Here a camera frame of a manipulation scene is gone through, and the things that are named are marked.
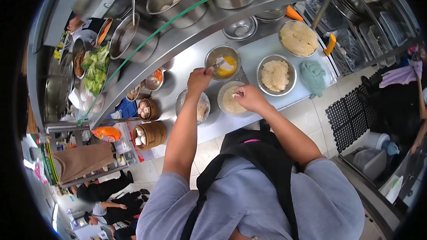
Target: bowl of broccoli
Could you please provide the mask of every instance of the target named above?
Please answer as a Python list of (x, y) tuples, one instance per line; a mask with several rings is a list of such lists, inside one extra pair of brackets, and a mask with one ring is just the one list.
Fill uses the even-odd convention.
[(101, 92), (108, 91), (119, 79), (119, 73), (109, 81), (109, 78), (117, 70), (118, 65), (111, 61), (110, 46), (106, 45), (94, 51), (88, 51), (82, 62), (82, 68), (85, 72), (85, 87), (93, 94), (98, 95)]

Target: green hose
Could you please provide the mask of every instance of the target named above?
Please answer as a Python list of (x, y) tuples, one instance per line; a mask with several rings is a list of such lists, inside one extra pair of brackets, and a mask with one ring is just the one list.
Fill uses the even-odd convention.
[[(181, 13), (179, 13), (177, 16), (175, 16), (173, 19), (171, 19), (170, 21), (168, 21), (165, 25), (163, 25), (162, 27), (160, 27), (159, 29), (157, 29), (152, 35), (150, 35), (144, 42), (142, 42), (126, 59), (125, 61), (123, 61), (122, 64), (120, 64), (120, 66), (117, 68), (117, 70), (115, 70), (115, 72), (111, 75), (111, 77), (108, 79), (108, 81), (105, 83), (104, 87), (106, 87), (109, 83), (110, 80), (120, 71), (120, 69), (123, 67), (123, 65), (126, 64), (127, 61), (129, 61), (129, 59), (138, 51), (141, 49), (141, 47), (143, 45), (145, 45), (145, 43), (147, 43), (150, 39), (152, 39), (155, 35), (157, 35), (161, 30), (163, 30), (166, 26), (168, 26), (169, 24), (171, 24), (173, 21), (175, 21), (176, 19), (179, 19), (180, 17), (182, 17), (185, 13), (191, 11), (192, 9), (194, 9), (197, 6), (200, 6), (201, 4), (207, 2), (209, 0), (200, 0), (199, 2), (197, 2), (196, 4), (194, 4), (193, 6), (187, 8), (186, 10), (182, 11)], [(77, 125), (81, 126), (82, 125), (82, 121), (85, 120), (89, 114), (89, 112), (91, 111), (93, 105), (96, 103), (98, 97), (95, 98), (95, 100), (93, 101), (92, 105), (90, 106), (90, 108), (88, 109), (88, 111), (86, 112), (86, 114), (83, 116), (83, 119), (80, 119), (77, 121)]]

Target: brown cloth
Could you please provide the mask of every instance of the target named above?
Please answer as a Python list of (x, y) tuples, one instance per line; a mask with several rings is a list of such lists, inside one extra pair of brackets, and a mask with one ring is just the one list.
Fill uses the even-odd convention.
[(65, 149), (53, 153), (52, 156), (61, 164), (59, 184), (67, 183), (114, 163), (110, 143)]

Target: pink strap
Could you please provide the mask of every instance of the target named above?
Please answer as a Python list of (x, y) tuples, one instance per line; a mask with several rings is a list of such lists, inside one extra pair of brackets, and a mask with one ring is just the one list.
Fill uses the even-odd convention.
[(261, 141), (261, 140), (259, 140), (259, 139), (250, 139), (250, 140), (244, 141), (244, 143), (258, 142), (258, 141)]

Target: bamboo steamer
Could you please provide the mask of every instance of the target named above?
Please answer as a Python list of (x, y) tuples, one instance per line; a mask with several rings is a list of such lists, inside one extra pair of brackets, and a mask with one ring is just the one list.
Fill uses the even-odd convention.
[(147, 124), (138, 124), (135, 126), (132, 130), (132, 140), (134, 143), (137, 137), (136, 127), (140, 127), (144, 131), (145, 135), (145, 145), (136, 146), (138, 149), (147, 150), (166, 142), (167, 130), (166, 126), (161, 121), (153, 121)]
[(157, 120), (158, 118), (158, 107), (157, 107), (157, 103), (156, 101), (154, 101), (153, 99), (148, 99), (148, 98), (144, 98), (142, 99), (139, 104), (138, 104), (138, 109), (139, 106), (141, 105), (142, 102), (147, 102), (148, 106), (150, 107), (150, 115), (148, 116), (147, 119), (142, 118), (141, 115), (139, 115), (138, 113), (138, 117), (143, 121), (143, 122), (148, 122), (148, 121), (153, 121), (153, 120)]

